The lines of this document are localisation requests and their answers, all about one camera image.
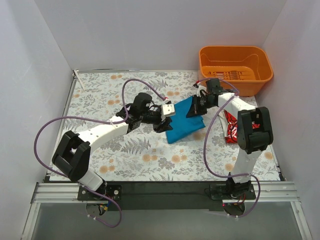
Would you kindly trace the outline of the teal blue t shirt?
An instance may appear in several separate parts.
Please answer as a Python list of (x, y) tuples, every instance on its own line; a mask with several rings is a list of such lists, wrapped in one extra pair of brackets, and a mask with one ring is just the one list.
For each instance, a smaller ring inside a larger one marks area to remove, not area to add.
[(187, 117), (192, 105), (192, 98), (190, 96), (174, 105), (175, 115), (171, 116), (172, 122), (170, 123), (172, 130), (165, 132), (169, 144), (174, 144), (205, 127), (201, 115)]

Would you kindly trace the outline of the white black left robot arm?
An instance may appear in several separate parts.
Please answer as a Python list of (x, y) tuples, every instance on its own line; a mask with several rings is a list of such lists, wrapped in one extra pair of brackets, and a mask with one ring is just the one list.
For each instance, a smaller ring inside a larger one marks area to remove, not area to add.
[(89, 168), (91, 154), (102, 145), (137, 129), (141, 124), (150, 124), (156, 133), (171, 131), (175, 114), (174, 104), (165, 98), (163, 104), (154, 104), (152, 97), (140, 92), (133, 103), (126, 104), (108, 124), (74, 133), (65, 132), (52, 158), (52, 163), (72, 182), (89, 189), (95, 200), (107, 194), (107, 183)]

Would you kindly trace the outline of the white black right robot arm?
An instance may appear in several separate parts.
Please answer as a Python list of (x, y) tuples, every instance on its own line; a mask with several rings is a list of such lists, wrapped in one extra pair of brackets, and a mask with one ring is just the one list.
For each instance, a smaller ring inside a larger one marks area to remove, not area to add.
[(259, 156), (274, 140), (270, 112), (266, 107), (255, 107), (240, 99), (240, 92), (234, 85), (230, 84), (229, 89), (223, 88), (222, 79), (205, 78), (203, 81), (204, 86), (199, 80), (193, 85), (197, 93), (192, 96), (186, 116), (202, 116), (213, 107), (218, 107), (219, 113), (227, 111), (237, 121), (236, 140), (239, 146), (232, 171), (223, 176), (225, 181), (210, 186), (211, 197), (214, 200), (244, 199), (245, 196), (255, 199), (252, 172)]

